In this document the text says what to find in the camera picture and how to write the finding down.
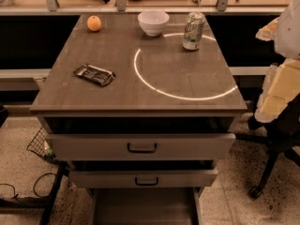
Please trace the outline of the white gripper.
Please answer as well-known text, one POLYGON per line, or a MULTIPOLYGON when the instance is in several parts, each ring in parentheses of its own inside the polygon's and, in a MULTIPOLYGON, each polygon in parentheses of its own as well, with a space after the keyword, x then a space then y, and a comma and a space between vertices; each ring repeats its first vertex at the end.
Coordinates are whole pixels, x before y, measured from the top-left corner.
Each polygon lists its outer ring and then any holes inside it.
POLYGON ((280 14, 256 33, 255 38, 275 40, 275 51, 286 58, 268 69, 254 117, 262 123, 277 119, 300 93, 300 0, 292 0, 280 14))

